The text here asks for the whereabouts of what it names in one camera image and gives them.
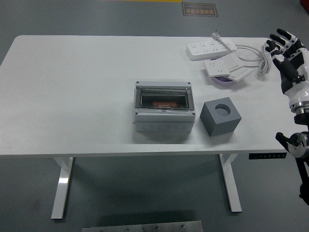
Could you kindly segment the robot right hand white shell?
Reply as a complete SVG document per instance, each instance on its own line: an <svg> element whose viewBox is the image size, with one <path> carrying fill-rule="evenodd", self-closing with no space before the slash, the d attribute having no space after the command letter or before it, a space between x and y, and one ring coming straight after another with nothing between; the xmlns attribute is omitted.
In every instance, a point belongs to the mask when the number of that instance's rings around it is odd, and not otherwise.
<svg viewBox="0 0 309 232"><path fill-rule="evenodd" d="M309 102L309 50L293 34L277 29L265 50L281 75L281 90L291 111Z"/></svg>

